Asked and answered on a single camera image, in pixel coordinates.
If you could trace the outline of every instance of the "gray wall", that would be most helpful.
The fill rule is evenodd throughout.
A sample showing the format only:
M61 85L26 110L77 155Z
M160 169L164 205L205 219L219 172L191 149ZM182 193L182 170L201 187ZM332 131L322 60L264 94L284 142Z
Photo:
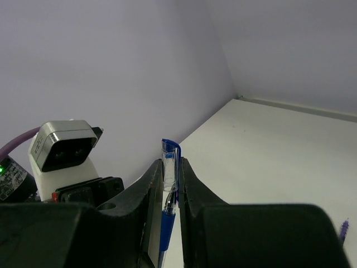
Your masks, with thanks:
M206 2L239 95L357 114L357 1Z
M0 2L1 136L53 119L105 129L99 174L126 185L227 101L233 81L203 0ZM12 156L28 168L28 143Z

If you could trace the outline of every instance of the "round hole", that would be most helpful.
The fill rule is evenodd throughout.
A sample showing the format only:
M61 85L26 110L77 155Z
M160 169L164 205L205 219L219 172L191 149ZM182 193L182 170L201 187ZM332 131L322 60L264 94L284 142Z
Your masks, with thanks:
M97 210L107 210L107 209L112 209L112 208L115 208L116 205L113 204L113 203L104 203L104 204L101 204Z
M113 184L113 189L114 189L115 191L119 191L119 190L120 190L120 184L119 184L119 183L114 183L114 184Z

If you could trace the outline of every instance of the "purple object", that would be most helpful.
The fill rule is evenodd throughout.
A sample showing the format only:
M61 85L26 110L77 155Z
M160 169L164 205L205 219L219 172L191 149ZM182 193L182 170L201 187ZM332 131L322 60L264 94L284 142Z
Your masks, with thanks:
M346 235L347 235L347 230L349 227L349 222L348 219L343 222L341 225L340 233L339 233L339 239L341 240L342 244L345 242Z
M12 152L17 146L20 144L24 143L25 141L31 139L38 133L40 130L39 127L36 127L32 130L29 130L16 138L14 138L12 141L8 142L5 144L1 149L0 149L0 162L5 159L5 157Z

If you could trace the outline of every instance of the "white table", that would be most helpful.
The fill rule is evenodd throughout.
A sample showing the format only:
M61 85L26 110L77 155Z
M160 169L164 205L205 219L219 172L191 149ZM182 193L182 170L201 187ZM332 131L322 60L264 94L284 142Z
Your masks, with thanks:
M357 267L357 124L232 100L181 143L197 177L228 203L312 203ZM165 267L182 268L180 214Z

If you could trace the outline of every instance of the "purple pen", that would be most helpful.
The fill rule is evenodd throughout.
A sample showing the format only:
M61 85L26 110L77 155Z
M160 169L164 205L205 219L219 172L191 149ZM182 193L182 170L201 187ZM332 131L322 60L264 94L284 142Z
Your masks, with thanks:
M346 235L347 235L347 230L349 227L348 219L343 222L340 228L340 233L339 233L339 239L341 240L342 245L345 242Z

